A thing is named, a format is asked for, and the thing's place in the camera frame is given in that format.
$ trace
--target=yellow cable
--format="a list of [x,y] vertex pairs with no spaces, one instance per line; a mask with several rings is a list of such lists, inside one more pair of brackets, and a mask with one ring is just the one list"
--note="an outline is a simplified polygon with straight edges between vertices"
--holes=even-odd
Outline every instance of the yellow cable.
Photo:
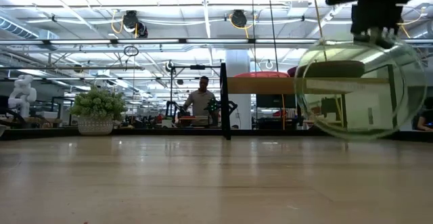
[[236,26],[234,23],[233,23],[233,21],[231,21],[231,17],[233,16],[233,14],[230,14],[230,16],[229,16],[229,20],[230,20],[230,23],[231,23],[231,25],[233,26],[233,27],[235,27],[235,28],[238,28],[238,29],[243,29],[243,30],[245,30],[245,34],[246,34],[246,38],[247,39],[249,39],[250,37],[248,36],[248,29],[249,28],[251,28],[253,25],[254,25],[254,21],[255,21],[255,19],[256,19],[256,16],[254,15],[254,17],[253,17],[253,21],[252,21],[252,24],[251,25],[249,25],[248,27],[238,27],[238,26]]
[[122,30],[123,30],[123,18],[124,18],[124,15],[122,16],[122,22],[120,23],[120,31],[117,31],[115,28],[114,28],[114,16],[116,15],[116,10],[114,10],[114,12],[113,12],[113,17],[112,17],[112,19],[111,19],[111,29],[115,32],[115,33],[117,33],[117,34],[120,34],[121,32],[122,32]]
[[405,26],[403,24],[400,25],[401,29],[403,30],[403,32],[405,33],[405,35],[407,36],[407,38],[411,38],[411,36],[409,35],[409,33],[407,32]]
[[421,19],[421,17],[423,16],[422,14],[424,13],[424,10],[425,10],[425,8],[421,8],[421,13],[419,14],[419,17],[417,18],[417,19],[415,19],[415,20],[412,20],[412,21],[410,21],[410,22],[407,22],[407,23],[397,23],[398,25],[408,25],[408,24],[413,24],[413,23],[415,23],[415,22],[418,22],[420,19]]

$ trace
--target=white column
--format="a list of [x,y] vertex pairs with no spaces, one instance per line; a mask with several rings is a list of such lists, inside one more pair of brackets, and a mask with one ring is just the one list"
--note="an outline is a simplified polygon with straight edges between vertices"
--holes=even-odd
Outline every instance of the white column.
[[[226,50],[225,63],[228,77],[250,72],[248,50]],[[237,110],[230,116],[230,125],[238,125],[240,129],[251,129],[251,95],[229,94],[229,100],[237,104]]]

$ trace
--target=man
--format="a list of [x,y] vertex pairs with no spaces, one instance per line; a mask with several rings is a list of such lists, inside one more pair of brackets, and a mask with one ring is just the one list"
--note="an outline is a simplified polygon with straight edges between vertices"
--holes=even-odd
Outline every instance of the man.
[[[208,107],[210,99],[214,98],[215,95],[210,92],[208,88],[209,78],[203,76],[200,78],[200,88],[189,94],[187,101],[183,105],[183,109],[188,109],[192,104],[192,114],[194,116],[209,116],[209,112],[205,110]],[[192,122],[193,126],[209,126],[218,125],[218,111],[212,113],[212,118],[195,120]]]

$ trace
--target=wooden board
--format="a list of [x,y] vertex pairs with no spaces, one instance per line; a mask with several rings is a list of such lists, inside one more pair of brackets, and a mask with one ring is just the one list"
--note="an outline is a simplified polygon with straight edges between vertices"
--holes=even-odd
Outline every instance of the wooden board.
[[[227,78],[229,94],[291,95],[295,93],[295,78]],[[388,79],[372,78],[308,78],[297,79],[298,90],[305,94],[342,94],[352,89],[373,89],[388,84]]]
[[334,137],[2,141],[0,223],[429,224],[432,155]]

